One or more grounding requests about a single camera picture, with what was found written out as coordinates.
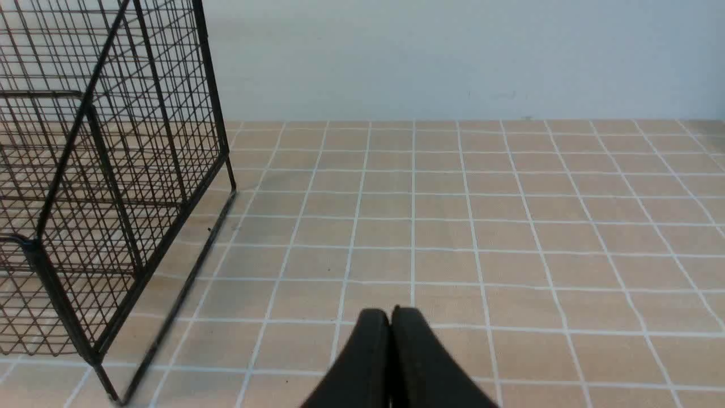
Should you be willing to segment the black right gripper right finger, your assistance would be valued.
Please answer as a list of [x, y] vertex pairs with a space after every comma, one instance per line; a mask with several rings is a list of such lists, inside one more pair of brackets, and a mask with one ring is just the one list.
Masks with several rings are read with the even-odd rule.
[[392, 312], [392, 407], [497, 407], [446, 351], [420, 310]]

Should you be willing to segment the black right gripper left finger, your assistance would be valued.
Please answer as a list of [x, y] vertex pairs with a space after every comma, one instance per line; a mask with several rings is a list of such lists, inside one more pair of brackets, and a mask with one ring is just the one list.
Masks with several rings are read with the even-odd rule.
[[303, 407], [388, 407], [390, 323], [379, 308], [361, 310], [347, 343]]

